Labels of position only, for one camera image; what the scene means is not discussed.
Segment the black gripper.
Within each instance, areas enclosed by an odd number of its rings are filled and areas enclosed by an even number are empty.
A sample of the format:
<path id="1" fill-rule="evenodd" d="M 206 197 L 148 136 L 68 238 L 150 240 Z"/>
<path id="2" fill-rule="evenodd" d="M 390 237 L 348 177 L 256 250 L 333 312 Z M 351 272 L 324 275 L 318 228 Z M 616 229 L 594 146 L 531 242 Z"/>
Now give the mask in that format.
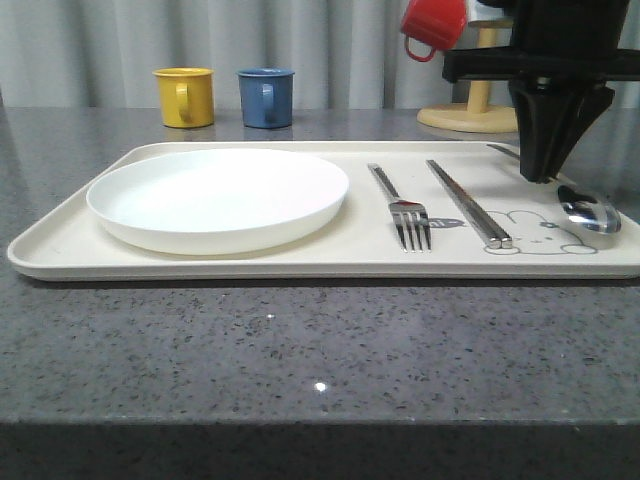
<path id="1" fill-rule="evenodd" d="M 637 81 L 639 52 L 618 43 L 627 1 L 514 1 L 510 44 L 449 50 L 442 76 L 458 80 L 508 80 L 516 76 Z M 560 172 L 583 134 L 611 106 L 605 84 L 580 92 L 510 84 L 520 137 L 520 173 L 547 183 Z"/>

